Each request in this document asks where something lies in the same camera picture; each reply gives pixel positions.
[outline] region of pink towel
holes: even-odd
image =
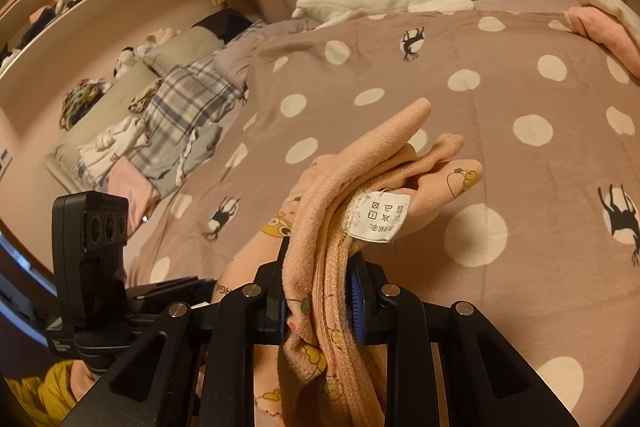
[[[129,200],[127,237],[138,229],[147,211],[160,199],[156,188],[124,156],[109,172],[107,192]]]
[[[594,6],[569,8],[564,16],[574,33],[606,46],[633,76],[640,78],[640,51],[618,19]]]

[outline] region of clothes pile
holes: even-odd
[[[104,78],[85,78],[76,87],[67,91],[62,102],[60,129],[69,130],[102,98],[111,83]]]
[[[27,47],[27,45],[33,41],[47,26],[49,26],[59,15],[78,4],[81,0],[51,0],[45,6],[38,8],[34,13],[29,16],[29,22],[31,26],[25,31],[20,38],[18,45],[8,52],[2,52],[2,64],[0,65],[0,73],[4,71],[14,58],[20,54],[20,52]]]

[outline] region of white cloth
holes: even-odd
[[[111,167],[130,150],[148,145],[141,117],[128,116],[78,148],[88,174],[99,184]]]
[[[582,6],[595,6],[613,15],[629,31],[640,46],[640,16],[621,0],[577,0]]]

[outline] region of deer print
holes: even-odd
[[[625,187],[620,185],[622,195],[625,199],[626,209],[620,210],[613,200],[613,185],[609,185],[609,198],[610,203],[607,204],[602,197],[602,190],[598,187],[598,195],[600,196],[600,202],[604,209],[609,214],[609,220],[611,222],[611,235],[614,235],[618,230],[631,230],[634,234],[634,240],[636,242],[636,249],[631,255],[631,262],[634,266],[638,266],[638,254],[640,253],[640,225],[638,224],[638,217],[636,208],[631,199],[626,195]]]

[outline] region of cartoon print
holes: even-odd
[[[311,365],[315,365],[318,373],[324,373],[326,370],[326,357],[322,350],[309,344],[305,344],[303,347],[309,359],[309,363]]]
[[[604,206],[604,209],[609,215],[609,221],[611,223],[611,235],[614,235],[618,230],[630,230],[634,236],[634,242],[636,249],[631,254],[631,263],[633,266],[638,266],[640,261],[638,260],[638,254],[640,253],[640,225],[638,223],[638,217],[636,214],[636,208],[631,199],[626,195],[625,187],[621,184],[622,196],[625,200],[625,210],[620,210],[613,200],[613,185],[609,185],[609,198],[610,203],[607,204],[602,197],[602,190],[598,187],[598,195],[600,197],[600,203]]]
[[[418,50],[424,43],[424,26],[421,30],[416,28],[415,30],[409,30],[402,36],[400,42],[400,49],[404,53],[405,62],[411,62],[414,58],[418,58]]]
[[[346,346],[344,345],[344,337],[338,328],[331,329],[331,341],[338,350],[344,351],[346,349]]]
[[[462,176],[462,185],[460,188],[455,188],[461,182],[460,176]],[[457,168],[447,176],[447,185],[454,198],[464,194],[476,183],[478,183],[478,173],[469,169]]]
[[[257,398],[258,400],[271,400],[274,402],[280,402],[282,400],[282,396],[280,395],[280,388],[276,388],[272,393],[264,393],[263,395]]]
[[[239,202],[240,198],[236,200],[236,198],[226,197],[222,200],[219,208],[215,211],[213,216],[211,216],[211,219],[209,219],[209,223],[207,224],[210,232],[204,233],[204,236],[208,241],[213,243],[218,240],[220,230],[222,230],[222,228],[236,215]]]
[[[291,235],[291,223],[284,218],[286,215],[284,212],[278,212],[276,217],[262,227],[262,231],[267,235],[279,237],[280,239],[288,237]]]
[[[338,377],[327,375],[322,390],[329,397],[329,400],[337,400],[344,394],[344,387]]]

